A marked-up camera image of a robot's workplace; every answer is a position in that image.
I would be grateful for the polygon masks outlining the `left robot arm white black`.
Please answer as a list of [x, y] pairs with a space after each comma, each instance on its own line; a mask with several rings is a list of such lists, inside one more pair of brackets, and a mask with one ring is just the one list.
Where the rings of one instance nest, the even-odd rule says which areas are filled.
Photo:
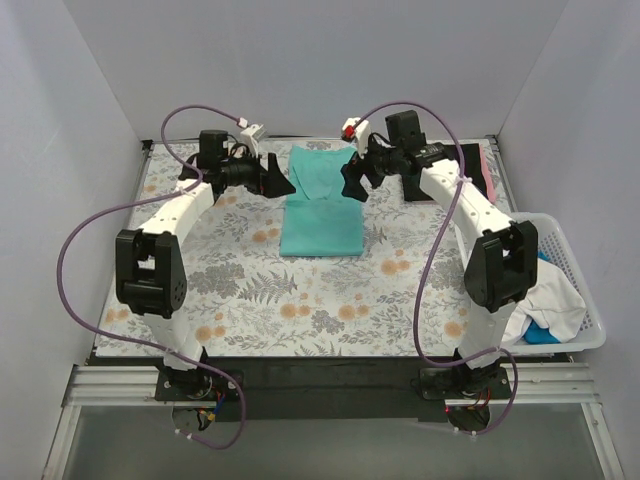
[[202, 214], [229, 187], [242, 186], [268, 199], [295, 193], [274, 153], [261, 155], [253, 128], [230, 144], [223, 130], [204, 130], [198, 151], [182, 167], [173, 196], [136, 229], [115, 240], [115, 292], [118, 301], [139, 316], [164, 350], [161, 372], [183, 395], [200, 399], [214, 385], [202, 368], [205, 347], [180, 314], [188, 293], [181, 246]]

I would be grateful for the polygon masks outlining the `teal t shirt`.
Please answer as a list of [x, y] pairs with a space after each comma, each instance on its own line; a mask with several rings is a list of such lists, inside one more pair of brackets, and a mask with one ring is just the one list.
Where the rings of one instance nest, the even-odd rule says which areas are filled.
[[350, 257], [364, 252], [361, 204], [342, 195], [341, 168], [355, 152], [308, 150], [294, 146], [280, 240], [283, 257]]

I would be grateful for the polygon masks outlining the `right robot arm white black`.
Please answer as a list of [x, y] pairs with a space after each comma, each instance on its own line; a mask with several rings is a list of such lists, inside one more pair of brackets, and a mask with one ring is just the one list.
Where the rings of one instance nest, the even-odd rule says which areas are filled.
[[496, 209], [466, 177], [459, 143], [428, 143], [415, 111], [388, 116], [386, 126], [388, 141], [381, 144], [367, 120], [354, 117], [343, 124], [342, 138], [356, 151], [341, 169], [342, 194], [364, 202], [363, 179], [377, 188], [386, 177], [400, 175], [445, 209], [445, 221], [455, 224], [471, 248], [463, 282], [474, 315], [452, 360], [431, 363], [426, 388], [439, 396], [483, 393], [503, 378], [506, 324], [536, 284], [538, 231]]

